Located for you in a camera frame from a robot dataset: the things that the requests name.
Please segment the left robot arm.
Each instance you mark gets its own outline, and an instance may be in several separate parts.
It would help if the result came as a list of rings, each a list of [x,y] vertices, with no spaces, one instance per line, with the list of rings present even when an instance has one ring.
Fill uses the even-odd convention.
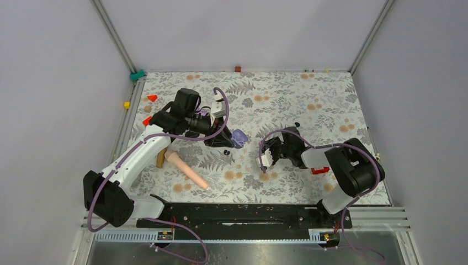
[[[175,139],[202,141],[208,146],[233,148],[231,133],[227,128],[230,108],[225,93],[215,87],[210,114],[198,111],[201,96],[197,91],[181,88],[175,99],[154,113],[139,138],[114,162],[100,172],[89,171],[83,178],[84,206],[88,211],[87,228],[92,226],[92,216],[104,220],[106,225],[120,227],[130,219],[150,220],[159,227],[171,221],[170,210],[154,197],[129,195],[137,176],[157,155],[167,149]]]

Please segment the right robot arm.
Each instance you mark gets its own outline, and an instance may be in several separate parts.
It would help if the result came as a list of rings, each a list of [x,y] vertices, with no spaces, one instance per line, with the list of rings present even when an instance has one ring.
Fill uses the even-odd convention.
[[[270,132],[259,143],[257,163],[262,172],[279,160],[289,160],[300,169],[329,168],[338,185],[321,199],[317,207],[317,222],[331,227],[338,213],[373,191],[385,179],[385,171],[377,159],[357,138],[343,143],[314,146],[305,140],[296,127]]]

